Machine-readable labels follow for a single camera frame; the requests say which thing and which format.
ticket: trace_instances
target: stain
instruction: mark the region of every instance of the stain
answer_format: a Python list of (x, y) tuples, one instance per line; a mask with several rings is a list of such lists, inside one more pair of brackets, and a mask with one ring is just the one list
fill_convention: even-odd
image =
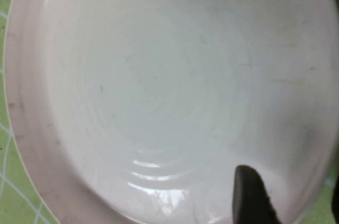
[(287, 79), (274, 79), (273, 83), (281, 83), (281, 84), (291, 84), (291, 85), (302, 85), (303, 82), (301, 80), (287, 80)]
[(200, 35), (199, 37), (200, 43), (206, 45), (207, 44), (207, 39), (203, 34)]
[(12, 102), (9, 102), (8, 104), (8, 108), (11, 110), (11, 109), (15, 109), (16, 105), (15, 103), (12, 103)]
[(20, 103), (20, 110), (22, 113), (25, 112), (25, 104), (23, 104), (22, 102)]
[(25, 138), (25, 136), (24, 135), (15, 135), (14, 138), (15, 138), (16, 141), (19, 142), (19, 141), (22, 141)]
[(252, 64), (250, 62), (245, 64), (238, 64), (238, 67), (252, 67)]

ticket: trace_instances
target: green surface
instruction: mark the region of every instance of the green surface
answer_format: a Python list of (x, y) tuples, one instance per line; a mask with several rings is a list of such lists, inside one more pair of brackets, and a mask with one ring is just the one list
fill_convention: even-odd
[[(0, 224), (57, 224), (35, 192), (21, 163), (9, 128), (3, 89), (3, 38), (11, 0), (0, 0)], [(317, 201), (302, 224), (334, 224), (330, 201), (339, 156)]]

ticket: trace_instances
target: white grid line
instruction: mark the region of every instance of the white grid line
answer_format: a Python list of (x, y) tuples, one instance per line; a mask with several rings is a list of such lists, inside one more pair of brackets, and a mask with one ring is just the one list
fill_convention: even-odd
[(32, 210), (40, 217), (41, 220), (43, 220), (46, 224), (50, 224), (50, 222), (38, 212), (38, 209), (33, 205), (33, 203), (10, 181), (5, 177), (3, 174), (0, 173), (0, 177), (5, 180), (5, 182), (12, 187), (13, 190), (16, 191), (17, 194), (19, 194), (20, 197), (22, 197), (26, 203), (32, 208)]
[(331, 187), (331, 188), (334, 188), (335, 186), (335, 180), (333, 180), (332, 178), (326, 178), (325, 180), (325, 185)]
[(35, 215), (35, 220), (34, 220), (34, 224), (38, 224), (39, 218), (41, 216), (41, 209), (43, 207), (43, 202), (41, 201), (37, 215)]
[(4, 19), (7, 19), (7, 14), (3, 11), (0, 11), (0, 16), (3, 17)]
[(2, 195), (2, 191), (4, 190), (4, 185), (5, 185), (5, 176), (6, 176), (6, 164), (7, 164), (7, 155), (8, 155), (8, 150), (10, 148), (10, 143), (11, 143), (12, 136), (8, 135), (8, 140), (6, 144), (6, 149), (5, 149), (5, 156), (4, 156), (4, 163), (3, 163), (3, 179), (1, 181), (1, 186), (0, 186), (0, 198)]
[(12, 187), (13, 190), (17, 192), (17, 194), (23, 198), (23, 200), (26, 201), (26, 203), (29, 205), (29, 207), (35, 212), (35, 217), (37, 218), (37, 221), (39, 218), (45, 222), (45, 224), (50, 224), (50, 222), (41, 215), (40, 211), (43, 207), (43, 202), (41, 201), (41, 204), (39, 206), (39, 209), (36, 209), (36, 207), (33, 205), (33, 203), (20, 191), (10, 180), (7, 179), (6, 177), (6, 164), (7, 164), (7, 155), (8, 155), (8, 150), (10, 148), (10, 143), (12, 140), (12, 131), (8, 128), (6, 128), (2, 123), (0, 123), (0, 129), (4, 130), (8, 134), (8, 140), (7, 140), (7, 145), (5, 149), (5, 156), (4, 156), (4, 163), (3, 163), (3, 172), (0, 172), (0, 177), (2, 178), (1, 185), (0, 185), (0, 198), (2, 195), (2, 191), (4, 189), (5, 182)]
[(12, 136), (12, 131), (6, 128), (1, 122), (0, 122), (0, 129), (5, 131), (8, 135)]

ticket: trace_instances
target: black object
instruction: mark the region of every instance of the black object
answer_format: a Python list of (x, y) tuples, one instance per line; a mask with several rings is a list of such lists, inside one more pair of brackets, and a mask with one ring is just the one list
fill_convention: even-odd
[(233, 190), (234, 224), (281, 224), (260, 174), (249, 166), (237, 166)]
[(332, 213), (336, 223), (339, 223), (339, 178), (334, 187), (332, 198)]

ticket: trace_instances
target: white bowl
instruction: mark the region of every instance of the white bowl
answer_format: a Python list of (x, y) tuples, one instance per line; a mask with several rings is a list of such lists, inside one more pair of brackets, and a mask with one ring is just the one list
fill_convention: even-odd
[(337, 146), (338, 37), (333, 0), (13, 0), (15, 139), (61, 223), (231, 224), (239, 164), (293, 223)]

